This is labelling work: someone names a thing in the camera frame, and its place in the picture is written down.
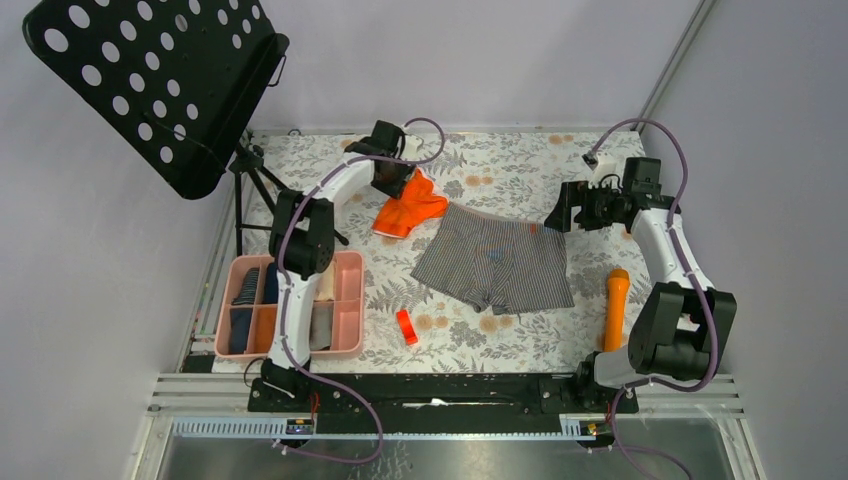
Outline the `grey striped underwear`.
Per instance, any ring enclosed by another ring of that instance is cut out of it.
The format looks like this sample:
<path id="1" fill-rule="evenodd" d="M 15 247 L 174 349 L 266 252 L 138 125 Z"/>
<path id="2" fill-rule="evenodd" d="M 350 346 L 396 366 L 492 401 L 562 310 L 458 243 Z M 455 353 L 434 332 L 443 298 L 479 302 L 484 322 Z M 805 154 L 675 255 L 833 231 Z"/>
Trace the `grey striped underwear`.
<path id="1" fill-rule="evenodd" d="M 448 206 L 411 277 L 477 313 L 519 315 L 575 306 L 564 233 L 456 204 Z"/>

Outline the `orange underwear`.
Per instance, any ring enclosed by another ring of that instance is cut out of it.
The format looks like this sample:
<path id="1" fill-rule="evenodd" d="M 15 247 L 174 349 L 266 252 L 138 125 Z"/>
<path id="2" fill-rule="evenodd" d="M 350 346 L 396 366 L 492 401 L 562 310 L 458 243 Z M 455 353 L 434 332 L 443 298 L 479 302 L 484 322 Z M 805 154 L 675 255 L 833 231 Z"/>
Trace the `orange underwear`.
<path id="1" fill-rule="evenodd" d="M 404 239 L 422 223 L 441 218 L 449 200 L 433 180 L 416 169 L 398 199 L 389 198 L 377 214 L 372 230 L 378 235 Z"/>

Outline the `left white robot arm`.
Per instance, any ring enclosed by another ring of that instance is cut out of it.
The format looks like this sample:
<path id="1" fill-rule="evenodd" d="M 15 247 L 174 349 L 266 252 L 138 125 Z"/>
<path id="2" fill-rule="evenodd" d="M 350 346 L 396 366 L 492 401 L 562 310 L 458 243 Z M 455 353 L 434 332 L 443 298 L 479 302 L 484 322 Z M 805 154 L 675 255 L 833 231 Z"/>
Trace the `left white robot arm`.
<path id="1" fill-rule="evenodd" d="M 309 401 L 305 372 L 313 301 L 319 277 L 335 255 L 336 208 L 367 186 L 398 196 L 415 169 L 413 161 L 402 158 L 410 145 L 403 127 L 378 121 L 370 135 L 345 148 L 315 186 L 278 195 L 269 241 L 279 287 L 277 319 L 260 378 L 285 410 L 299 410 Z"/>

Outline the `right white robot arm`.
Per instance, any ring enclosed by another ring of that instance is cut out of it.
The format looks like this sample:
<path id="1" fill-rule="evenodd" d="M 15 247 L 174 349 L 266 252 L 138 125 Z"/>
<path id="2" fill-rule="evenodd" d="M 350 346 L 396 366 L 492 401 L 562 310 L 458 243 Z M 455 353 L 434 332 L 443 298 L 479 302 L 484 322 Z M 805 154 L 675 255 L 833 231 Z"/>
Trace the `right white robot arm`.
<path id="1" fill-rule="evenodd" d="M 623 225 L 653 283 L 628 345 L 587 356 L 565 384 L 564 399 L 589 412 L 649 383 L 686 393 L 704 388 L 717 373 L 737 312 L 734 295 L 717 290 L 693 259 L 679 202 L 663 194 L 660 173 L 660 160 L 631 157 L 611 185 L 565 182 L 544 222 L 560 232 Z"/>

